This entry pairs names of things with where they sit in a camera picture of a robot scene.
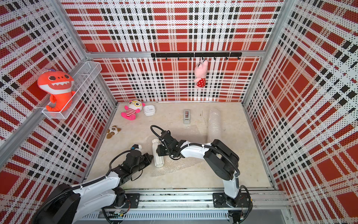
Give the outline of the small white ribbed vase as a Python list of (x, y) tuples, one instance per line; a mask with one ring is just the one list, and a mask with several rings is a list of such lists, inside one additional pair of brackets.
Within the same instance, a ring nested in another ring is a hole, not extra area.
[(162, 148), (163, 148), (163, 144), (159, 139), (152, 140), (152, 150), (154, 156), (154, 164), (156, 168), (161, 168), (165, 164), (164, 157), (161, 155)]

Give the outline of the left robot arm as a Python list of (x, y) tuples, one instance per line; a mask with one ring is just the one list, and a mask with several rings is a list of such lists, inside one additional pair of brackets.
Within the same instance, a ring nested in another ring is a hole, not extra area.
[(121, 185), (131, 180), (133, 174), (148, 167), (154, 156), (139, 150), (127, 150), (125, 161), (92, 181), (58, 185), (35, 212), (33, 224), (73, 224), (89, 213), (112, 205), (124, 197)]

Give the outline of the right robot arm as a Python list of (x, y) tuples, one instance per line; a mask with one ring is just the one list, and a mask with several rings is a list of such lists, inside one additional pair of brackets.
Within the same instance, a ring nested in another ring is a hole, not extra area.
[(246, 199), (249, 212), (252, 211), (253, 203), (246, 186), (239, 184), (239, 156), (234, 153), (222, 141), (215, 139), (211, 143), (199, 144), (186, 140), (177, 141), (171, 136), (169, 130), (159, 126), (150, 126), (152, 133), (161, 144), (156, 149), (159, 157), (168, 156), (172, 160), (181, 158), (197, 158), (207, 162), (212, 171), (222, 179), (224, 184), (225, 204), (232, 208), (243, 205)]

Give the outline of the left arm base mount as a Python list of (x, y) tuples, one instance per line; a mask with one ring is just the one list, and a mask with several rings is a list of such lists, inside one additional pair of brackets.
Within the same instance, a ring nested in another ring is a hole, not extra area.
[(122, 194), (120, 196), (116, 196), (114, 203), (109, 206), (104, 207), (105, 209), (136, 209), (139, 205), (140, 194)]

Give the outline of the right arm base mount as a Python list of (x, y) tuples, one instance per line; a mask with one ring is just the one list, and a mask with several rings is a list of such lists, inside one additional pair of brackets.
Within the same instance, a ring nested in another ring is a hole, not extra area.
[(249, 208), (252, 205), (248, 193), (239, 192), (236, 198), (224, 193), (213, 193), (214, 208)]

